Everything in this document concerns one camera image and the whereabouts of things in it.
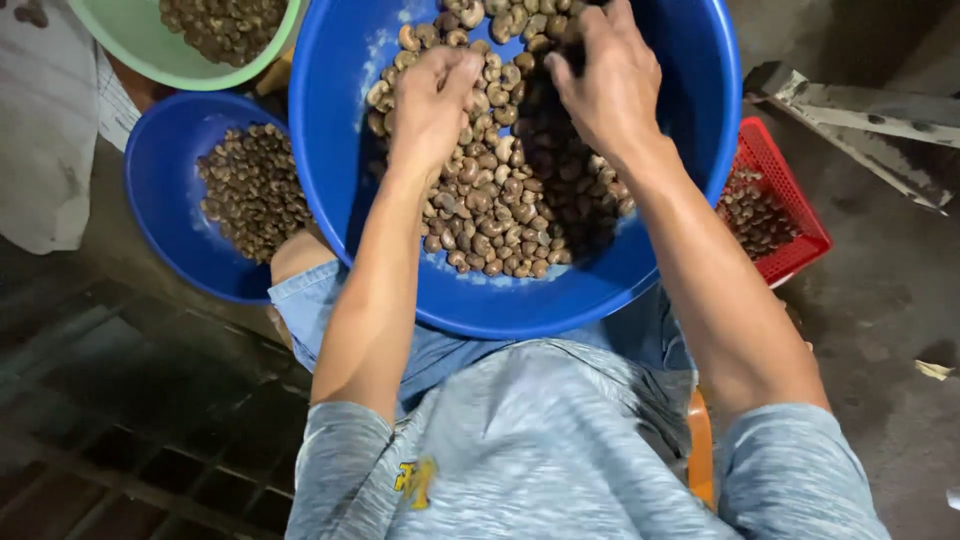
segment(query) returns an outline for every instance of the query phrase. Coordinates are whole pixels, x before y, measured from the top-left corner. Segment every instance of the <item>green plastic basin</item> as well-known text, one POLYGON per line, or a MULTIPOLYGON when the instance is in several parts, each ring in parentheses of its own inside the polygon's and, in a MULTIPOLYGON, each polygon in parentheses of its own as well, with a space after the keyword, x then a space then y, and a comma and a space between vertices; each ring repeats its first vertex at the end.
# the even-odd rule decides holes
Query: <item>green plastic basin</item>
POLYGON ((289 0, 274 39, 243 67, 211 63, 160 22, 157 0, 69 0, 70 7, 105 49, 134 71, 174 88, 220 90, 245 83, 297 41, 310 0, 289 0))

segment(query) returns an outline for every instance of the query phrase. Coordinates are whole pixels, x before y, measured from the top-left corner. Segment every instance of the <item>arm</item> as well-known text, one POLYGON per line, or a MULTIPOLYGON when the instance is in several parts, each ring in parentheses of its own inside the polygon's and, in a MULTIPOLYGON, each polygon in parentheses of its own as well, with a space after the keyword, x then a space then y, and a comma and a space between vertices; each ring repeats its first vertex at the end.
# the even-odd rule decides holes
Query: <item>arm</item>
POLYGON ((413 339, 423 192, 453 152, 482 66, 473 53, 437 48, 397 83, 390 165, 330 315, 311 404, 353 402, 393 425, 413 339))
POLYGON ((584 77, 559 54, 547 65, 577 131, 636 199, 707 392, 729 414, 776 403, 829 410, 813 354, 660 133, 660 66, 630 3, 587 8, 580 31, 584 77))

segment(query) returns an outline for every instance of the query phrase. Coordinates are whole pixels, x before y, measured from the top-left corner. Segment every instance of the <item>denim shorts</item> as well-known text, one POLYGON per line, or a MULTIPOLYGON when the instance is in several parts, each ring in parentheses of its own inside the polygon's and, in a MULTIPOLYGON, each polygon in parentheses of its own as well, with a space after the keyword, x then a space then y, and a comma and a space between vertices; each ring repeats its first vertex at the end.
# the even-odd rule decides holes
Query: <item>denim shorts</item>
MULTIPOLYGON (((335 259, 270 289, 270 298, 293 339, 294 355, 311 373, 347 273, 347 267, 335 259)), ((659 284, 603 320, 545 337, 612 351, 642 365, 658 379, 667 396, 677 393, 682 403, 692 393, 693 362, 659 284)), ((397 396, 400 406, 412 410, 427 390, 451 374, 517 341, 464 337, 417 323, 397 396)))

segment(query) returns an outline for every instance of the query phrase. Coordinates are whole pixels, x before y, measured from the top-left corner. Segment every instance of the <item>heathered gray shirt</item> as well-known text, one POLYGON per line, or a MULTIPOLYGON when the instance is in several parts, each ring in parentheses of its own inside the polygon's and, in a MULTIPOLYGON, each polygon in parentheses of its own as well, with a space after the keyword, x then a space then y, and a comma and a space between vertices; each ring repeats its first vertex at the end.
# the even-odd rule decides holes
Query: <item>heathered gray shirt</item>
POLYGON ((812 405, 733 424, 713 515, 664 464, 675 441, 650 444, 671 419, 635 375, 614 354, 536 340, 452 376, 396 433, 360 405, 316 405, 287 538, 889 537, 836 420, 812 405))

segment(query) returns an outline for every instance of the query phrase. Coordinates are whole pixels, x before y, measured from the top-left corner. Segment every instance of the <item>red plastic basket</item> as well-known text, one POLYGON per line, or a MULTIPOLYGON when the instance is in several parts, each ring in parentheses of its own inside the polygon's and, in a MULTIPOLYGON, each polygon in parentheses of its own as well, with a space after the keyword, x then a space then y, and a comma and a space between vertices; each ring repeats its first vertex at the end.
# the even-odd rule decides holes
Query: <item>red plastic basket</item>
POLYGON ((775 287, 822 257, 833 247, 833 240, 797 186, 793 172, 770 132, 755 116, 740 122, 739 148, 733 158, 733 168, 741 167, 763 173, 763 178, 757 181, 761 190, 770 189, 776 193, 800 226, 801 234, 792 242, 755 262, 763 279, 775 287))

